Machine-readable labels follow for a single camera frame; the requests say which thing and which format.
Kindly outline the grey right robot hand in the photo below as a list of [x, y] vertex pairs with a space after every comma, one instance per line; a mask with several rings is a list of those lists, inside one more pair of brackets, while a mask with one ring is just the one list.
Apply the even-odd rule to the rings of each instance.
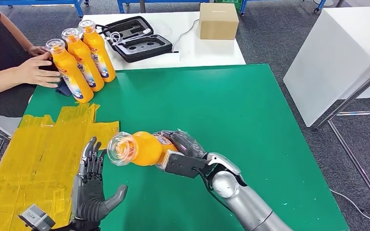
[[162, 130], [155, 134], [167, 138], [175, 146], [177, 151], [185, 156], [202, 159], [207, 153], [197, 140], [185, 131]]

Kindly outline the person's right hand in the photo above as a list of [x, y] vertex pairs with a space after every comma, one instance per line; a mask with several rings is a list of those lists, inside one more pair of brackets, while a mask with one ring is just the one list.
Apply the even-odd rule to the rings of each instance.
[[40, 67], [51, 66], [52, 62], [49, 60], [51, 54], [46, 52], [42, 55], [30, 58], [23, 62], [13, 71], [13, 83], [20, 84], [34, 84], [47, 88], [56, 88], [60, 81], [60, 73], [58, 71], [42, 70]]

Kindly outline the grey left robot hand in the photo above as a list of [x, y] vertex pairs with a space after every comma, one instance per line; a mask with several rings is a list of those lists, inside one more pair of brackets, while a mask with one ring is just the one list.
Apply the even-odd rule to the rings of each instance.
[[104, 155], [99, 153], [101, 142], [93, 136], [85, 145], [79, 161], [72, 193], [72, 213], [76, 219], [99, 222], [119, 206], [128, 192], [120, 185], [115, 194], [105, 198], [103, 184]]

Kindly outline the person's left hand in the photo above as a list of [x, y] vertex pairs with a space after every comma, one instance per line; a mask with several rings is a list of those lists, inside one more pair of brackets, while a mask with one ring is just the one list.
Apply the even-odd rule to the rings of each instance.
[[37, 56], [43, 55], [45, 53], [48, 53], [48, 51], [42, 46], [31, 46], [30, 48], [27, 49], [27, 52], [32, 57], [37, 57]]

